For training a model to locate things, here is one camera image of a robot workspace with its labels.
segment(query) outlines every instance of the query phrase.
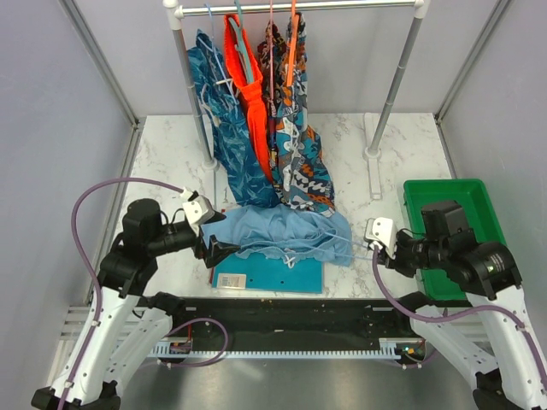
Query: orange hanger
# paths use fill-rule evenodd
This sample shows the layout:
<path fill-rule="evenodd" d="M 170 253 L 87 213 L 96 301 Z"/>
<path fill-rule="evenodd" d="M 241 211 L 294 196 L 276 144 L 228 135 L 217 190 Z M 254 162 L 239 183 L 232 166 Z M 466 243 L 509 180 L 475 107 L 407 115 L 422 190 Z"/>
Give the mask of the orange hanger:
<path fill-rule="evenodd" d="M 291 24 L 292 24 L 292 35 L 291 35 L 291 44 L 289 45 L 289 68 L 287 73 L 287 86 L 292 85 L 292 76 L 294 70 L 294 60 L 295 54 L 297 52 L 297 31 L 298 31 L 298 21 L 300 16 L 297 15 L 297 0 L 292 0 L 291 6 Z"/>

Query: blue hanger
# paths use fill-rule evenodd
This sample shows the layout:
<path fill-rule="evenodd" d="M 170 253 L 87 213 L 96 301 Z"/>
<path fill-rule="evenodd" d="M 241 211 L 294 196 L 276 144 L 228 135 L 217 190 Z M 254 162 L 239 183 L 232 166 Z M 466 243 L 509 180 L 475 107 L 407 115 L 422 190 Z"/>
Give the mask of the blue hanger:
<path fill-rule="evenodd" d="M 211 45 L 212 45 L 212 47 L 209 47 L 207 44 L 205 44 L 205 42 L 202 39 L 200 39 L 199 37 L 197 37 L 197 40 L 201 44 L 203 44 L 203 47 L 205 47 L 207 50 L 211 51 L 213 53 L 213 55 L 215 56 L 216 64 L 219 66 L 219 69 L 221 71 L 222 78 L 223 78 L 222 81 L 219 81 L 215 76 L 215 81 L 217 82 L 217 84 L 219 82 L 226 83 L 226 86 L 228 87 L 228 91 L 230 91 L 230 95 L 232 96 L 233 103 L 237 105 L 238 103 L 236 101 L 236 97 L 233 94 L 232 85 L 230 84 L 231 79 L 228 79 L 226 77 L 226 74 L 224 73 L 224 68 L 222 68 L 221 61 L 219 60 L 219 56 L 216 52 L 216 47 L 215 47 L 215 22 L 213 21 L 213 13 L 211 13 L 211 6 L 209 6 L 207 3 L 205 3 L 205 7 L 207 7 L 207 10 L 209 11 L 209 18 L 211 20 L 211 32 L 212 32 L 212 34 L 211 34 Z"/>
<path fill-rule="evenodd" d="M 247 53 L 247 47 L 245 47 L 245 41 L 243 41 L 243 33 L 241 32 L 241 27 L 243 27 L 243 11 L 241 10 L 241 4 L 239 0 L 235 0 L 236 7 L 238 8 L 238 17 L 239 17 L 239 26 L 238 23 L 233 18 L 228 18 L 230 24 L 232 25 L 233 31 L 236 34 L 238 40 L 238 45 L 236 45 L 236 51 L 239 53 L 239 60 L 243 66 L 245 72 L 245 78 L 247 79 L 247 84 L 255 82 L 255 76 L 253 75 L 253 70 L 250 66 L 250 58 Z"/>

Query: marble tabletop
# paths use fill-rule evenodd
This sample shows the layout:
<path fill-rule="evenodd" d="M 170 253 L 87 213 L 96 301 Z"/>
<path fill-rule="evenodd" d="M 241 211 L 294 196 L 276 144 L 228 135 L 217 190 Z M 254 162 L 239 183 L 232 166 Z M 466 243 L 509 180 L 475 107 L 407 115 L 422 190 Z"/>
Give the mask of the marble tabletop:
<path fill-rule="evenodd" d="M 363 160 L 363 114 L 310 114 L 309 124 L 321 135 L 323 159 L 336 190 L 335 205 L 347 218 L 353 238 L 362 242 L 368 218 L 392 218 L 399 228 L 409 226 L 403 208 L 403 183 L 407 179 L 449 179 L 450 171 L 431 114 L 392 114 L 385 129 L 379 162 L 383 198 L 372 200 L 368 192 L 367 163 Z M 144 125 L 138 153 L 132 167 L 133 177 L 158 179 L 186 186 L 207 196 L 217 209 L 233 206 L 222 167 L 214 173 L 202 168 L 203 156 L 191 115 L 149 116 Z M 122 211 L 139 198 L 156 199 L 171 215 L 179 208 L 175 192 L 147 184 L 129 184 Z M 367 251 L 354 247 L 355 255 Z M 417 290 L 413 279 L 380 268 L 394 296 Z M 380 298 L 370 261 L 355 259 L 349 267 L 326 263 L 324 287 L 320 295 L 227 290 L 212 288 L 209 269 L 194 259 L 190 250 L 158 258 L 158 272 L 145 294 L 165 291 L 191 297 L 290 297 L 290 298 Z"/>

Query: blue board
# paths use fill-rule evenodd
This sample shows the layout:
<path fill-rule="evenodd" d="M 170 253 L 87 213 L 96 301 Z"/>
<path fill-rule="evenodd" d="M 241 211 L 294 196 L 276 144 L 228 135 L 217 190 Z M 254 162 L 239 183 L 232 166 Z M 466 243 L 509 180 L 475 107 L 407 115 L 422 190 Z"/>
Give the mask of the blue board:
<path fill-rule="evenodd" d="M 244 286 L 241 282 L 234 282 L 237 283 L 235 287 L 240 289 L 298 293 L 323 291 L 323 264 L 315 259 L 299 261 L 290 269 L 281 259 L 266 259 L 266 256 L 260 253 L 250 254 L 247 259 L 230 255 L 215 267 L 213 273 L 213 287 L 226 287 L 218 286 L 219 275 L 222 280 L 244 280 Z"/>

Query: white label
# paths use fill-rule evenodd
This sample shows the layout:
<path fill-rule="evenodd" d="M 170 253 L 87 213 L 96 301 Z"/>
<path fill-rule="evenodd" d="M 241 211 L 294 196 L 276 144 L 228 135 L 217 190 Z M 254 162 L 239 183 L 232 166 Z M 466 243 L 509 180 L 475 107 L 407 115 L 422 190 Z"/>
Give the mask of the white label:
<path fill-rule="evenodd" d="M 245 289 L 247 275 L 241 273 L 219 273 L 216 280 L 217 288 Z"/>

